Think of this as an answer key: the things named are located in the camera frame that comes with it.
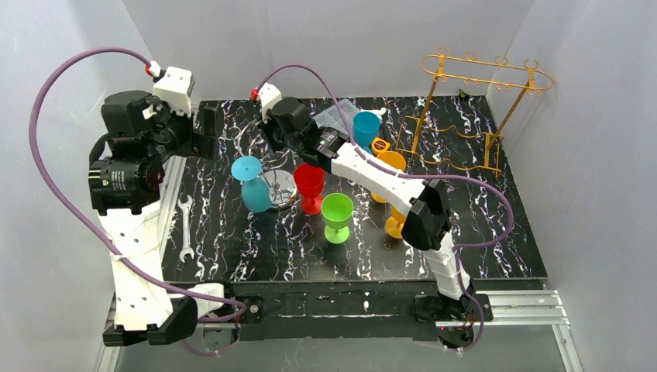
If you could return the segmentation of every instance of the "white backdrop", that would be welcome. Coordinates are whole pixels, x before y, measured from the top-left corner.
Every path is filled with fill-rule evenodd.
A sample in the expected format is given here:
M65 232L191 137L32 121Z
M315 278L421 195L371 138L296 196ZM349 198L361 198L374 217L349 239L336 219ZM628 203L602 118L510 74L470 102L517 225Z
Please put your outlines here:
M163 66L194 72L194 99L247 98L281 64L315 68L337 95L426 95L420 59L437 47L505 55L533 0L123 0ZM495 69L454 72L493 77ZM285 95L325 97L303 71L273 81ZM454 95L463 83L439 85ZM486 86L465 87L486 94Z
M114 291L107 248L41 180L27 140L36 93L92 47L148 50L120 0L0 1L0 370L94 370ZM62 192L92 221L88 154L104 97L150 90L143 65L102 55L66 71L43 104L39 144Z
M504 148L584 370L657 363L654 14L654 2L536 0L508 53L556 80L523 98ZM515 95L490 89L498 122Z

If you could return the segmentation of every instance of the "wrench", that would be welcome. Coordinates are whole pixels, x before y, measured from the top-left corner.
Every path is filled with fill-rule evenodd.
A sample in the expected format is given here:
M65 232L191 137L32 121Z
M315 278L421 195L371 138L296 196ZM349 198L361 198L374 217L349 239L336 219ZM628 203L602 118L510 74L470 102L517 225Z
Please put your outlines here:
M187 256L192 260L194 259L194 250L189 244L189 211L191 209L191 198L189 195L185 195L184 197L187 198L187 201L183 203L181 202L182 198L178 199L178 208L183 211L183 249L181 250L180 259L183 261L183 264L186 264Z

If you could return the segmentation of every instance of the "label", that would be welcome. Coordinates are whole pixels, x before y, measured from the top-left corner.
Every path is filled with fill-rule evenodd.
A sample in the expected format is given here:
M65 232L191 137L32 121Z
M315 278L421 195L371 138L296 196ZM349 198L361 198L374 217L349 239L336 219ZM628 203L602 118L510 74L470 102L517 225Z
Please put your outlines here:
M112 184L112 189L125 191L126 190L126 173L123 170L114 170L110 174L110 183Z
M374 155L388 151L388 149L390 149L390 144L379 137L375 138L374 142L372 142L372 151L374 152Z
M323 132L319 136L319 144L317 145L317 150L321 151L325 149L337 136L329 132Z

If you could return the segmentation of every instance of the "table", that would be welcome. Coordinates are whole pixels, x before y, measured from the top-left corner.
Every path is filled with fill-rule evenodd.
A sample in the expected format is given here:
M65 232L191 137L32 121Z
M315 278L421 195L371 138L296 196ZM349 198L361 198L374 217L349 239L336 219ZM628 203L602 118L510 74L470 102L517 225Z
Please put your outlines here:
M362 109L385 107L384 125L393 139L405 115L419 115L423 98L351 98ZM309 99L305 103L313 115L327 109L329 99ZM434 97L429 116L439 128L456 125L462 133L494 132L484 97ZM182 245L181 212L176 208L167 248L163 255L167 281L432 281L432 273L420 251L384 231L390 206L374 202L370 193L350 181L327 174L322 194L342 192L352 197L356 211L347 242L328 243L323 236L320 215L305 215L299 203L281 212L250 213L240 198L240 183L230 175L230 165L239 157L237 133L258 115L250 101L206 101L200 106L216 107L218 156L214 161L190 158L185 164L180 195L194 200L191 209L191 245L197 251L193 263L182 264L178 254ZM414 130L403 129L404 148ZM253 155L268 152L258 130L246 132L241 148L250 146ZM483 141L466 141L453 133L424 131L418 151L426 157L448 155L455 164L471 164L483 159ZM503 174L496 179L487 170L462 172L447 164L431 166L417 157L408 159L408 173L461 174L475 177L502 190L514 209L515 227L505 241L495 247L466 250L463 266L473 279L546 278L534 236L511 169L502 153ZM283 169L290 172L300 159L288 155ZM456 243L478 243L501 233L507 221L504 207L484 189L465 182L448 182Z

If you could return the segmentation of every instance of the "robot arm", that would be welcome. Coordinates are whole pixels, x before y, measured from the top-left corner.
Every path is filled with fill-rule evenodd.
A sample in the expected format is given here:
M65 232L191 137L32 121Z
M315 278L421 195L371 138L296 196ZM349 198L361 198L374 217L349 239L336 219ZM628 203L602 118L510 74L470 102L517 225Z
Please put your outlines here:
M401 235L408 244L424 251L440 294L454 301L465 300L452 249L452 225L444 182L400 178L398 175L403 172L376 157L365 153L363 159L346 135L333 128L319 128L298 98L282 98L280 91L271 84L266 83L259 91L252 92L252 98L260 102L260 128L274 151L290 148L310 165L354 181L390 202L406 217ZM383 172L368 162L377 163L397 175ZM463 269L461 275L468 288L470 276Z
M159 281L160 189L168 180L163 165L172 156L215 154L215 112L203 108L201 133L194 131L189 94L190 71L176 67L148 71L153 93L124 91L105 99L101 113L108 134L90 154L88 182L91 203L107 237L137 267ZM112 155L99 159L104 142ZM114 325L103 333L107 346L127 346L147 340L165 345L194 333L196 321L222 303L169 294L112 258L116 292ZM197 284L190 291L224 298L224 286Z

